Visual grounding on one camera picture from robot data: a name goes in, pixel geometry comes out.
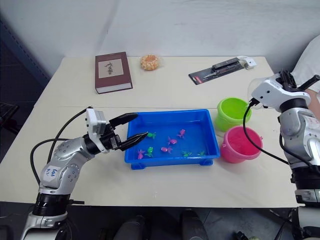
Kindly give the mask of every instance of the black floor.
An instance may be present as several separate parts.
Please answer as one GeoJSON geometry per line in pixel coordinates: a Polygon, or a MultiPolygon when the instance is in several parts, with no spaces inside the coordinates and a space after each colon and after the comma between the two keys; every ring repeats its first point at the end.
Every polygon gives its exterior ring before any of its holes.
{"type": "MultiPolygon", "coordinates": [[[[21,127],[43,88],[2,42],[0,52],[0,100],[19,106],[13,119],[21,127]]],[[[13,133],[1,129],[0,163],[15,137],[13,133]]],[[[31,210],[30,206],[31,204],[26,203],[0,202],[0,240],[5,239],[3,234],[6,230],[11,233],[11,239],[19,239],[27,213],[31,210]]],[[[184,208],[179,207],[70,206],[68,208],[69,217],[76,226],[74,232],[84,240],[98,239],[102,229],[116,231],[124,221],[136,215],[144,215],[152,225],[154,240],[179,239],[179,215],[183,210],[184,208]]],[[[268,209],[196,208],[194,210],[204,223],[211,240],[231,240],[233,232],[237,231],[242,231],[248,237],[257,236],[261,240],[272,240],[282,224],[282,221],[268,209]]],[[[277,212],[286,216],[288,209],[278,208],[277,212]]],[[[293,239],[288,226],[284,229],[281,239],[293,239]]]]}

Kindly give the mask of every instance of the purple toy fish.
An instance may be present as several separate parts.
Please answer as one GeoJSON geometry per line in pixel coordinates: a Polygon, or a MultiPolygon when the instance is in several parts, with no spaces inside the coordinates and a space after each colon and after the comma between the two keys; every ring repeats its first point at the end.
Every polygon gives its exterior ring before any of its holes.
{"type": "Polygon", "coordinates": [[[175,139],[171,139],[169,136],[168,136],[168,145],[170,144],[176,144],[178,141],[175,140],[175,139]]]}
{"type": "Polygon", "coordinates": [[[143,159],[145,152],[146,152],[146,151],[139,150],[139,151],[138,151],[138,159],[143,159]]]}
{"type": "Polygon", "coordinates": [[[177,136],[179,137],[179,138],[185,138],[185,133],[186,133],[186,130],[184,130],[184,129],[181,129],[180,130],[180,132],[179,132],[179,134],[177,134],[177,136]]]}
{"type": "Polygon", "coordinates": [[[172,151],[172,147],[161,147],[161,151],[164,152],[164,153],[170,153],[171,154],[171,151],[172,151]]]}

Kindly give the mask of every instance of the white wall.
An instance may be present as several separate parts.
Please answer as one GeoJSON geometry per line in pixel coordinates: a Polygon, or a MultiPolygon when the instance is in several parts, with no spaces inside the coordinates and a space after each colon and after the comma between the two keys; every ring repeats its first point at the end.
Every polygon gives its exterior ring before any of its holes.
{"type": "Polygon", "coordinates": [[[320,34],[319,0],[1,0],[49,74],[63,56],[266,56],[291,70],[320,34]]]}

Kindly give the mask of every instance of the blue plastic tray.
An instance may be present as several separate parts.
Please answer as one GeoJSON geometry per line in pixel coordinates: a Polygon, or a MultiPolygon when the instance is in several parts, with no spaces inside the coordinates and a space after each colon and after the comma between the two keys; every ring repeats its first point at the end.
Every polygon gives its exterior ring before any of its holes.
{"type": "Polygon", "coordinates": [[[209,166],[213,159],[220,157],[215,131],[207,109],[184,111],[138,112],[139,116],[129,122],[127,136],[149,132],[156,136],[146,137],[138,145],[125,151],[124,160],[133,170],[151,166],[200,164],[209,166]],[[181,129],[185,129],[184,138],[179,138],[181,129]],[[177,140],[168,145],[168,137],[177,140]],[[138,151],[153,147],[152,155],[138,159],[138,151]],[[161,147],[171,147],[172,152],[161,151],[161,147]],[[192,153],[183,156],[183,152],[192,153]]]}

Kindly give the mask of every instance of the red book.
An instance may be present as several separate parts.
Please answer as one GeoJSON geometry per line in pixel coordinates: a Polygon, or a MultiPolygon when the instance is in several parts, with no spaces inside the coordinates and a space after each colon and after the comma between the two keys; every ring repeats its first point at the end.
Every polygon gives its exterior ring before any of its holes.
{"type": "Polygon", "coordinates": [[[95,56],[95,89],[98,94],[132,88],[126,52],[95,56]]]}

